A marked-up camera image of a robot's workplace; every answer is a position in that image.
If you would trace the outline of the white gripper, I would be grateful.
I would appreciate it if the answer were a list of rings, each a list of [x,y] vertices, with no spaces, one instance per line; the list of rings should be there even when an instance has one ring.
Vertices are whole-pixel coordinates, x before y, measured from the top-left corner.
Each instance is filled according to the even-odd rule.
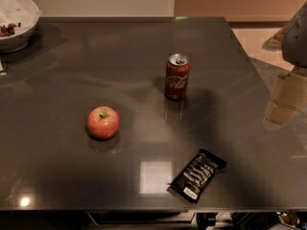
[[[307,2],[286,25],[282,56],[292,65],[304,68],[294,68],[278,77],[275,101],[269,101],[264,112],[263,125],[267,130],[282,128],[295,116],[295,110],[307,104]]]

